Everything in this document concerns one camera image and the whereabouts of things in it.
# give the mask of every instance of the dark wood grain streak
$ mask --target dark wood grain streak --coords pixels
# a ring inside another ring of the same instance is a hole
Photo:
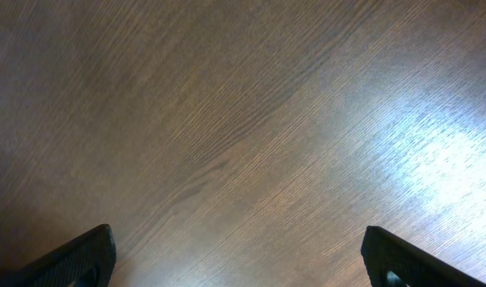
[[[113,286],[486,282],[486,0],[0,1],[0,265],[102,222]]]

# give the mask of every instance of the wood grain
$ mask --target wood grain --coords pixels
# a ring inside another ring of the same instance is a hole
[[[486,1],[0,1],[0,265],[102,222],[112,286],[486,282]]]

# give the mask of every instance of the black object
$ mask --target black object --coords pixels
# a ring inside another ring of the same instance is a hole
[[[362,256],[373,287],[486,287],[381,227],[367,227]]]
[[[0,286],[106,287],[115,264],[116,244],[103,224],[4,276]]]

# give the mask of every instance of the wooden floor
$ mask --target wooden floor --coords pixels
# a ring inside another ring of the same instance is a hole
[[[104,222],[111,286],[486,282],[486,1],[0,1],[0,265]]]

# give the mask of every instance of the black plastic part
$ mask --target black plastic part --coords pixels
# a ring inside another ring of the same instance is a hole
[[[103,224],[8,276],[1,286],[106,287],[115,264],[116,244]]]
[[[367,227],[363,238],[362,256],[373,287],[404,285],[486,287],[486,284],[381,227]]]

